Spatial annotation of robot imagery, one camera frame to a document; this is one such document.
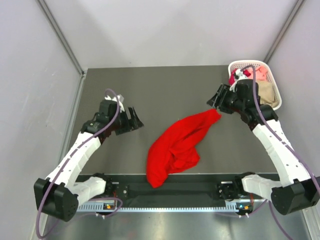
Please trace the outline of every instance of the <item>white plastic basket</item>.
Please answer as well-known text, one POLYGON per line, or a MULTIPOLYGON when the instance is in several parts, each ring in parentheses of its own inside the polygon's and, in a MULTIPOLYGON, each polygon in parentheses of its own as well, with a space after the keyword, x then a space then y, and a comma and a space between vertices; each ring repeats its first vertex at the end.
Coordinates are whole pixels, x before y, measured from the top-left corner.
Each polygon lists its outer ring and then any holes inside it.
POLYGON ((273 107, 273 110, 277 110, 281 107, 282 105, 282 99, 281 99, 281 96, 280 96, 280 92, 279 92, 279 89, 278 89, 278 86, 277 86, 277 83, 275 81, 275 78, 274 76, 272 75, 272 72, 270 70, 270 67, 264 63, 263 61, 258 61, 258 60, 239 60, 239 61, 233 61, 232 63, 229 64, 229 67, 228 67, 228 71, 229 71, 229 78, 230 78, 230 75, 231 75, 231 72, 234 70, 234 69, 242 69, 248 65, 253 65, 255 66, 256 68, 259 67, 259 66, 264 66, 267 70, 268 70, 268 73, 266 75, 266 79, 269 83, 272 83, 272 86, 273 86, 273 91, 274 91, 274 97, 277 99, 278 101, 278 105, 273 107))

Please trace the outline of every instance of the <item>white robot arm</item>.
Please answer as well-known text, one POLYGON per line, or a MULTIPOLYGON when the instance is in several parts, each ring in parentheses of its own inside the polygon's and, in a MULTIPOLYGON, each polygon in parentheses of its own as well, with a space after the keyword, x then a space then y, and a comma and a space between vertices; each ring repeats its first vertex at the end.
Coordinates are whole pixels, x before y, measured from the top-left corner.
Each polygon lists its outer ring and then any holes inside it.
POLYGON ((129 107, 131 119, 128 119, 122 104, 123 97, 118 96, 119 114, 111 123, 117 110, 117 101, 109 96, 100 103, 99 111, 94 114, 92 120, 88 120, 82 126, 75 143, 59 165, 46 179, 39 178, 33 188, 37 209, 50 184, 59 173, 45 200, 42 212, 57 219, 69 221, 76 213, 78 206, 95 196, 105 194, 110 196, 113 192, 111 179, 104 174, 96 173, 87 181, 76 183, 77 177, 86 165, 91 155, 103 144, 105 139, 114 131, 116 135, 127 133, 143 127, 133 107, 129 107), (102 130, 107 124, 111 124, 106 130, 102 130))
POLYGON ((253 193, 272 201, 274 207, 283 215, 314 206, 320 196, 306 168, 286 147, 286 145, 291 147, 291 144, 281 128, 278 116, 271 106, 259 106, 267 124, 282 141, 270 132, 258 114, 254 104, 253 80, 248 79, 239 69, 234 77, 236 83, 232 86, 222 84, 207 104, 227 114, 234 112, 240 114, 241 120, 249 126, 270 156, 280 181, 246 172, 233 179, 232 185, 226 187, 223 183, 219 184, 220 195, 226 199, 232 192, 231 199, 235 199, 253 193))

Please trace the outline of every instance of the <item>white enclosure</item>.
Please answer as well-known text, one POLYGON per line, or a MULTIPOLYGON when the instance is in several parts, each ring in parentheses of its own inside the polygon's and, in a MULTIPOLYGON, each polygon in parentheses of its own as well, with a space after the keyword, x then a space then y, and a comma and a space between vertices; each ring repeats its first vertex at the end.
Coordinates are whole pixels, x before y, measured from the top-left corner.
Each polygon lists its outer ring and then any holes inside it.
MULTIPOLYGON (((1 1, 3 239, 34 236, 37 210, 33 185, 37 178, 45 178, 57 166, 67 146, 71 112, 85 76, 79 73, 79 68, 263 61, 296 2, 1 1), (69 51, 79 62, 78 69, 38 2, 48 5, 70 46, 69 51)), ((319 9, 320 1, 305 1, 268 62, 282 96, 277 114, 283 130, 317 176, 320 175, 320 83, 316 73, 320 56, 319 9)))
POLYGON ((47 0, 84 69, 263 60, 295 0, 47 0))
POLYGON ((36 1, 0 3, 1 239, 34 229, 33 185, 59 162, 80 83, 36 1))

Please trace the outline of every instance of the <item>purple cable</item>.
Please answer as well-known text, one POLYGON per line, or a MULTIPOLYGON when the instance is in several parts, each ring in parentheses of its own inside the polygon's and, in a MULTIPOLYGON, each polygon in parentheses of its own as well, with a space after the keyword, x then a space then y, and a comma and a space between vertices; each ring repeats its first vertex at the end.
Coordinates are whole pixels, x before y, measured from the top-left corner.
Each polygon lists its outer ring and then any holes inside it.
MULTIPOLYGON (((114 210, 112 213, 108 214, 108 215, 104 215, 105 218, 109 218, 113 215, 115 215, 119 210, 120 208, 123 206, 124 202, 118 198, 118 197, 103 197, 103 198, 93 198, 93 199, 90 199, 89 201, 101 201, 101 200, 115 200, 118 202, 120 202, 120 205, 116 208, 116 210, 114 210)), ((57 231, 57 232, 52 232, 52 234, 54 235, 59 235, 61 233, 61 231, 65 230, 67 227, 69 227, 71 224, 73 224, 74 222, 78 221, 79 219, 82 219, 83 217, 85 216, 93 216, 93 215, 96 215, 98 213, 95 213, 95 212, 90 212, 90 213, 86 213, 86 214, 82 214, 81 216, 77 217, 76 219, 73 219, 71 222, 69 222, 65 227, 63 227, 61 230, 57 231)))
MULTIPOLYGON (((302 159, 302 157, 300 157, 300 155, 298 153, 295 152, 295 150, 293 150, 289 145, 287 145, 287 143, 285 141, 282 140, 282 138, 269 126, 269 124, 267 123, 266 119, 264 118, 261 109, 259 107, 259 103, 258 103, 258 97, 256 95, 256 68, 255 66, 248 65, 244 68, 241 69, 241 71, 247 69, 247 68, 252 68, 253 69, 253 87, 252 87, 252 91, 253 91, 253 100, 254 100, 254 105, 256 110, 258 111, 258 114, 261 118, 261 120, 263 121, 264 125, 266 126, 266 128, 298 159, 298 161, 304 166, 304 168, 307 170, 307 172, 309 173, 312 182, 314 183, 314 186, 317 190, 317 192, 320 194, 320 186, 317 182, 317 179, 315 177, 315 175, 313 174, 313 172, 311 171, 311 169, 309 168, 309 166, 307 165, 307 163, 302 159)), ((275 221, 275 223, 278 225, 278 227, 280 228, 280 230, 283 232, 283 234, 290 240, 292 240, 292 238, 289 236, 289 234, 283 229, 283 227, 281 226, 281 224, 279 223, 278 219, 276 218, 276 215, 274 214, 273 209, 270 207, 271 213, 272 213, 272 217, 275 221)))
POLYGON ((41 200, 41 203, 40 203, 40 206, 39 206, 39 209, 38 209, 38 212, 37 212, 37 215, 36 215, 36 220, 35 220, 35 232, 36 232, 36 235, 39 239, 44 239, 46 236, 48 236, 52 230, 56 227, 56 225, 58 224, 58 221, 54 224, 54 226, 46 233, 44 234, 43 236, 41 236, 40 234, 40 216, 41 216, 41 212, 42 212, 42 209, 45 205, 45 202, 47 200, 47 197, 49 195, 49 192, 50 190, 52 189, 53 185, 55 184, 55 181, 58 179, 59 175, 62 173, 62 171, 64 170, 64 168, 66 167, 66 165, 68 164, 68 162, 70 161, 70 159, 73 157, 73 155, 75 155, 75 153, 83 146, 85 145, 87 142, 89 142, 91 139, 95 138, 96 136, 98 136, 99 134, 101 134, 102 132, 104 132, 107 128, 109 128, 113 123, 114 121, 116 120, 116 118, 118 117, 118 114, 120 112, 120 100, 117 96, 117 94, 110 88, 107 88, 104 92, 104 95, 107 96, 107 92, 111 92, 115 99, 116 99, 116 112, 112 118, 112 120, 104 127, 102 128, 101 130, 97 131, 94 135, 92 135, 91 137, 89 137, 87 140, 83 141, 71 154, 70 154, 70 157, 64 162, 64 164, 61 166, 61 168, 59 169, 59 171, 57 172, 56 176, 53 178, 52 182, 49 184, 48 188, 46 189, 44 195, 43 195, 43 198, 41 200))
POLYGON ((280 228, 281 232, 289 239, 289 240, 294 240, 292 237, 290 237, 290 235, 284 230, 284 228, 281 226, 280 222, 278 221, 276 214, 274 212, 274 209, 272 207, 272 203, 271 201, 269 201, 269 208, 270 208, 270 212, 271 215, 275 221, 275 223, 278 225, 278 227, 280 228))

